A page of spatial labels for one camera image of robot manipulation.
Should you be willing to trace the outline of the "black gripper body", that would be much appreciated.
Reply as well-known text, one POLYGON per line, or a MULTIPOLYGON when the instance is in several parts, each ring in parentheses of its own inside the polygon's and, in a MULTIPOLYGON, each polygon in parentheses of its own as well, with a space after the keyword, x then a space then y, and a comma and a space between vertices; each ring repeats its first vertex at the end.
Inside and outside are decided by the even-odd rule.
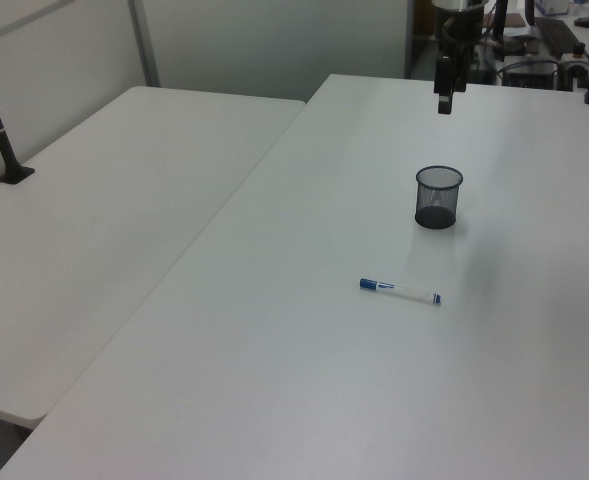
POLYGON ((473 47, 482 34, 483 10, 440 11, 440 46, 445 56, 454 58, 473 47))

